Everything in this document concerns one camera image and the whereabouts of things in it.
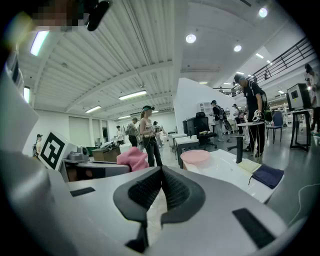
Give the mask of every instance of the man in black shirt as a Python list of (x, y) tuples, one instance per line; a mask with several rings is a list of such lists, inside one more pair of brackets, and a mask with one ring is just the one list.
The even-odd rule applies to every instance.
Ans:
[[(263, 102), (261, 98), (262, 90), (254, 81), (248, 81), (243, 75), (236, 74), (234, 82), (239, 84), (243, 89), (243, 94), (246, 97), (247, 109), (249, 112), (248, 122), (260, 122), (262, 120)], [(253, 152), (255, 149), (256, 139), (258, 146), (256, 148), (259, 157), (264, 152), (265, 146), (265, 124), (249, 126), (250, 144), (243, 151)]]
[(224, 142), (224, 134), (222, 133), (222, 126), (224, 125), (224, 121), (223, 120), (220, 120), (220, 106), (217, 105), (217, 101), (216, 100), (213, 100), (211, 101), (211, 105), (212, 105), (212, 111), (213, 111), (213, 114), (214, 114), (214, 121), (216, 123), (216, 129), (217, 129), (217, 132), (218, 132), (218, 136), (219, 136), (219, 139), (218, 141), (219, 142)]

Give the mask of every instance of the fluorescent light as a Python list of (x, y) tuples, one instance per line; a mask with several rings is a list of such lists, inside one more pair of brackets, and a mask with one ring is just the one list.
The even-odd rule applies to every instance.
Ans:
[(261, 8), (261, 9), (259, 10), (259, 15), (260, 15), (260, 17), (262, 17), (262, 18), (266, 17), (266, 16), (268, 15), (268, 10), (267, 10), (266, 8)]
[(241, 51), (241, 45), (237, 45), (236, 47), (234, 47), (234, 51), (235, 52), (239, 52), (239, 51)]
[(189, 43), (192, 44), (196, 41), (196, 36), (194, 34), (188, 34), (185, 38), (185, 40)]
[(147, 94), (147, 92), (145, 90), (142, 90), (142, 91), (131, 93), (131, 94), (128, 94), (128, 95), (125, 95), (125, 96), (121, 96), (121, 97), (119, 97), (119, 100), (126, 100), (126, 99), (129, 99), (129, 98), (140, 96), (140, 95), (144, 95), (144, 94)]
[(264, 57), (263, 57), (261, 54), (259, 54), (259, 53), (256, 53), (255, 55), (257, 55), (257, 56), (260, 57), (261, 59), (264, 58)]
[(49, 31), (39, 31), (36, 36), (35, 39), (33, 41), (30, 53), (33, 54), (34, 56), (38, 56), (38, 53), (41, 49), (42, 44), (44, 43), (47, 35), (49, 34)]
[(124, 118), (130, 118), (131, 115), (126, 115), (126, 116), (122, 116), (122, 117), (119, 117), (118, 119), (124, 119)]
[(94, 108), (91, 108), (91, 109), (87, 110), (86, 113), (90, 113), (90, 112), (98, 110), (100, 108), (101, 108), (101, 106), (95, 106)]
[(29, 87), (24, 87), (23, 88), (23, 97), (26, 103), (29, 103), (29, 97), (30, 97), (30, 88)]

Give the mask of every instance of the pink cloth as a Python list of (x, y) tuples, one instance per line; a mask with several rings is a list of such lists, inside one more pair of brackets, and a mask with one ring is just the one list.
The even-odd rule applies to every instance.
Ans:
[(135, 172), (149, 167), (149, 163), (146, 162), (147, 156), (147, 153), (142, 153), (136, 146), (133, 146), (129, 151), (118, 155), (116, 163), (118, 165), (128, 165), (131, 167), (131, 171)]

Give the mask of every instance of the glove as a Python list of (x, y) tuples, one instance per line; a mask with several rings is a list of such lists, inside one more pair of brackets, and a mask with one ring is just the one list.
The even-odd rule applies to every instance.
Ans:
[(254, 111), (252, 122), (259, 122), (260, 119), (261, 119), (261, 111), (259, 110)]

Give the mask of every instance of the white cable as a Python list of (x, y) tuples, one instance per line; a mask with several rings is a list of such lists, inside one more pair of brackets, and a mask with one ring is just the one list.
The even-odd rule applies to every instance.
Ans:
[(289, 224), (288, 224), (289, 226), (290, 226), (290, 224), (296, 219), (296, 217), (299, 215), (299, 213), (300, 213), (300, 211), (301, 211), (300, 192), (301, 192), (303, 189), (307, 188), (307, 187), (313, 187), (313, 186), (318, 186), (318, 185), (320, 185), (320, 183), (316, 183), (316, 184), (312, 184), (312, 185), (306, 185), (306, 186), (304, 186), (304, 187), (302, 187), (302, 188), (299, 189), (299, 192), (298, 192), (299, 210), (298, 210), (298, 212), (296, 213), (296, 215), (293, 217), (293, 219), (289, 222)]

